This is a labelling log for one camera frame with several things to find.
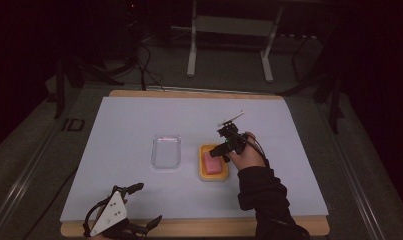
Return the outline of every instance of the metal frame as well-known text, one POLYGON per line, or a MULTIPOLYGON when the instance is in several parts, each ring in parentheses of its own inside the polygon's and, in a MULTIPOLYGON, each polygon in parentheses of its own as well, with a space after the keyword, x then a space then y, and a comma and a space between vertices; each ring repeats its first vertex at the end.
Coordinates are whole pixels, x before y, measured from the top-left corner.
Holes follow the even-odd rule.
POLYGON ((252 36, 267 36, 268 42, 264 50, 260 51, 266 82, 273 81, 273 75, 269 63, 269 53, 276 36, 276 31, 282 16, 283 7, 279 7, 274 21, 262 21, 237 18, 220 18, 197 15, 197 0, 192 1, 192 26, 191 26, 191 49, 187 76, 195 76, 197 59, 197 32, 217 32, 227 34, 243 34, 252 36))

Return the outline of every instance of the white paper sheet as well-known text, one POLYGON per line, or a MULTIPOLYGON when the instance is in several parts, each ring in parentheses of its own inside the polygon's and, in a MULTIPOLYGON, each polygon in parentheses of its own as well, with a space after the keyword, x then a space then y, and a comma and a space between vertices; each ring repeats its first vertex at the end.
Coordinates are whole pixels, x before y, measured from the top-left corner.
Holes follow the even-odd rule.
POLYGON ((106 97, 100 106, 61 221, 83 220, 114 185, 143 182, 127 197, 128 217, 251 217, 240 210, 237 169, 229 163, 224 182, 204 182, 198 175, 198 150, 221 144, 217 124, 243 110, 239 132, 254 133, 275 175, 288 188, 293 216, 328 215, 304 148, 284 100, 178 99, 106 97), (151 165, 156 134, 181 137, 181 163, 161 171, 151 165))

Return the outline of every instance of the table leg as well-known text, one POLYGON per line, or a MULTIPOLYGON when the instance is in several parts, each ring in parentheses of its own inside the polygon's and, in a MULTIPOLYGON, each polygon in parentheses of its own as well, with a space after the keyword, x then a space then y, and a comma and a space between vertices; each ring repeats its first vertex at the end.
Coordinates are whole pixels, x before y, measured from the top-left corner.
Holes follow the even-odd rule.
POLYGON ((280 18, 282 16, 282 12, 283 12, 283 7, 279 7, 275 21, 272 24, 272 28, 270 29, 269 41, 267 42, 267 46, 264 50, 260 51, 260 57, 261 57, 261 62, 263 64, 263 71, 264 71, 264 77, 266 79, 266 82, 273 81, 272 70, 270 69, 270 63, 269 63, 269 53, 270 53, 270 49, 272 48, 273 40, 276 37, 276 31, 278 29, 278 25, 279 25, 280 18))
POLYGON ((192 26, 191 26, 191 49, 189 51, 188 77, 195 75, 195 63, 197 60, 197 1, 192 1, 192 26))

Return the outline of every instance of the dark background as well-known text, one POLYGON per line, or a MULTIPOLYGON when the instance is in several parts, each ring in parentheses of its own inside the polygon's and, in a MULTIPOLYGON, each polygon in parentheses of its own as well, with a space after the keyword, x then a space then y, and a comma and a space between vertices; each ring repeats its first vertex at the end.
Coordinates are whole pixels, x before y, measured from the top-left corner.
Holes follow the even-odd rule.
MULTIPOLYGON (((91 3, 105 7, 105 1, 91 3)), ((0 143, 46 99, 44 82, 54 75, 59 56, 68 53, 89 63, 99 61, 101 43, 94 40, 87 4, 0 1, 0 143)), ((150 4, 149 25, 165 39, 168 25, 190 25, 191 1, 151 0, 150 4)), ((312 13, 322 11, 335 8, 291 5, 279 31, 306 33, 314 23, 312 13)), ((330 61, 334 66, 344 64, 342 91, 403 199, 403 2, 374 1, 346 13, 329 42, 328 48, 336 53, 330 61), (345 54, 343 63, 338 62, 341 54, 345 54)))

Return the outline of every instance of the pink sponge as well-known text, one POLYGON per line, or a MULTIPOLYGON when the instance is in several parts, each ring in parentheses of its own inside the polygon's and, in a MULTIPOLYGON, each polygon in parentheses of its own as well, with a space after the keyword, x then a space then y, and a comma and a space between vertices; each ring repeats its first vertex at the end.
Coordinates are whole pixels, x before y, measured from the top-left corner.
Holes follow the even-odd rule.
POLYGON ((204 167, 207 175, 219 174, 222 172, 222 163, 220 157, 211 157, 210 152, 204 153, 204 167))

